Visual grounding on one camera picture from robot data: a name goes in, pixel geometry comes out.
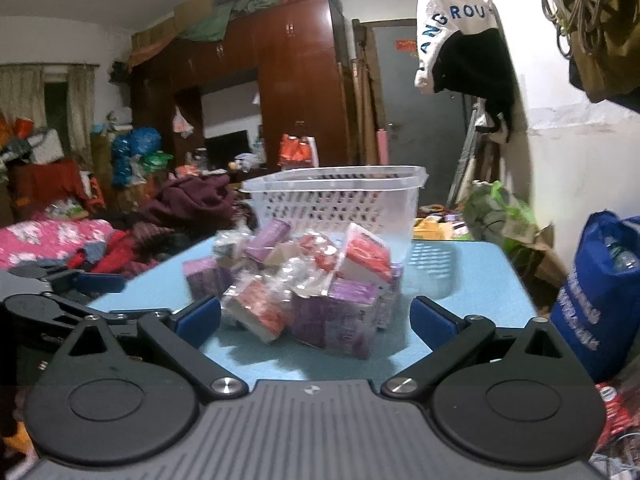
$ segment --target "metal screw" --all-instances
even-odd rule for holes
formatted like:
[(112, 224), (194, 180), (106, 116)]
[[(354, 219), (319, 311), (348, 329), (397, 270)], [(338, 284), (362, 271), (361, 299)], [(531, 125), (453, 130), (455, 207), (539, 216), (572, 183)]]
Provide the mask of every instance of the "metal screw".
[(394, 377), (386, 382), (386, 387), (395, 394), (410, 394), (418, 389), (418, 383), (406, 377)]
[(211, 389), (217, 394), (234, 395), (242, 390), (242, 383), (233, 377), (222, 377), (211, 383)]

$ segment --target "table surface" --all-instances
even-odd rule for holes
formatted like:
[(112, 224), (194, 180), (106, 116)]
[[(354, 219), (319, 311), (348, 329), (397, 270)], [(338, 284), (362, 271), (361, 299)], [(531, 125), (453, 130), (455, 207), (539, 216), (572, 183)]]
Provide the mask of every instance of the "table surface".
[[(140, 308), (180, 310), (191, 303), (182, 262), (211, 254), (213, 238), (178, 254), (137, 277), (119, 294), (107, 294), (91, 306), (103, 312)], [(504, 253), (486, 242), (412, 242), (404, 262), (402, 296), (391, 325), (378, 332), (366, 361), (331, 354), (284, 336), (263, 344), (247, 331), (221, 328), (201, 350), (244, 379), (369, 379), (379, 388), (389, 377), (431, 352), (411, 330), (409, 306), (426, 295), (460, 317), (482, 314), (497, 326), (523, 327), (535, 309)]]

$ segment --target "plastic bottle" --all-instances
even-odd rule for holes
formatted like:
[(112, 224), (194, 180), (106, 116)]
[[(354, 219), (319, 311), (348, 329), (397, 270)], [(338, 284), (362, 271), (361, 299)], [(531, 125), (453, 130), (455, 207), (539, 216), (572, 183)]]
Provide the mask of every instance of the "plastic bottle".
[(604, 239), (604, 244), (613, 258), (616, 270), (622, 272), (623, 270), (640, 268), (640, 260), (638, 260), (638, 257), (633, 254), (632, 251), (622, 246), (614, 237), (607, 236)]

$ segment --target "white plastic basket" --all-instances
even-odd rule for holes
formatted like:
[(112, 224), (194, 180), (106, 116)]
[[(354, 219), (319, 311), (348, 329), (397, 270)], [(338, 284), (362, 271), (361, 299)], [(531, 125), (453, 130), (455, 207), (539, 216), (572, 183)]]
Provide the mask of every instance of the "white plastic basket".
[(428, 178), (419, 166), (305, 168), (245, 181), (260, 224), (288, 221), (292, 234), (321, 231), (342, 241), (356, 222), (391, 247), (392, 260), (404, 259), (411, 243), (418, 189)]

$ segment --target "pink blanket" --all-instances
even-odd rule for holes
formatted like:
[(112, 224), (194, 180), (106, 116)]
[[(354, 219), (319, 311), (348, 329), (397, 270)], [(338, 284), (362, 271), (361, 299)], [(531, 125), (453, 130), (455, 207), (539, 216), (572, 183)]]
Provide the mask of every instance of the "pink blanket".
[(113, 228), (105, 220), (27, 221), (0, 229), (0, 269), (43, 258), (62, 260), (87, 242), (107, 241)]

